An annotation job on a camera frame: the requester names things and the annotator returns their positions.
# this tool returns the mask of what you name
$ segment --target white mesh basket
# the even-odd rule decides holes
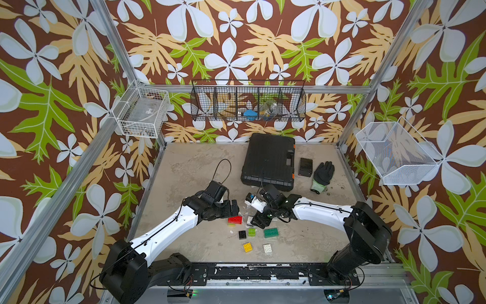
[[[358,143],[376,169],[385,185],[417,185],[438,164],[410,135],[426,141],[403,117],[398,122],[374,122],[367,124],[356,134]]]
[[[123,135],[157,138],[169,105],[167,91],[135,88],[117,116],[118,126]]]

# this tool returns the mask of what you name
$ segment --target wire basket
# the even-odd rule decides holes
[[[160,89],[135,88],[117,116],[123,135],[157,138],[169,108],[169,93]]]
[[[195,121],[274,120],[300,122],[305,118],[306,94],[303,86],[195,85],[191,92],[191,116]]]
[[[401,123],[420,134],[403,117],[397,122],[369,123],[356,134],[384,185],[417,185],[438,166]]]

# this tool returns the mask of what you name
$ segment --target green glove cuff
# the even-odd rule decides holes
[[[312,180],[312,188],[311,188],[311,191],[314,191],[317,194],[321,194],[321,192],[323,192],[325,190],[327,190],[327,186],[321,185],[320,183],[318,183],[317,181],[315,181],[315,179]]]

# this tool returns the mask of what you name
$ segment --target floral wallpaper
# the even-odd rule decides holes
[[[113,0],[106,4],[138,79],[154,84],[368,85],[408,1]],[[194,122],[190,95],[171,93],[167,141],[247,141],[254,132],[333,143],[360,95],[308,94],[306,119]],[[253,110],[247,95],[238,104]]]
[[[431,2],[354,126],[405,118],[437,168],[418,185],[386,186],[354,135],[340,147],[425,304],[486,302],[485,10],[483,0]]]
[[[127,84],[88,0],[0,0],[0,23],[1,271]],[[127,236],[157,150],[113,134],[9,303],[99,301],[89,282]]]
[[[410,9],[401,0],[112,0],[139,79],[362,85]]]

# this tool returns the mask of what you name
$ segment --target work glove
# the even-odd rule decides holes
[[[311,191],[320,194],[324,190],[327,190],[327,185],[331,181],[334,175],[334,165],[332,162],[327,161],[325,164],[322,162],[314,171],[314,179],[312,181]]]

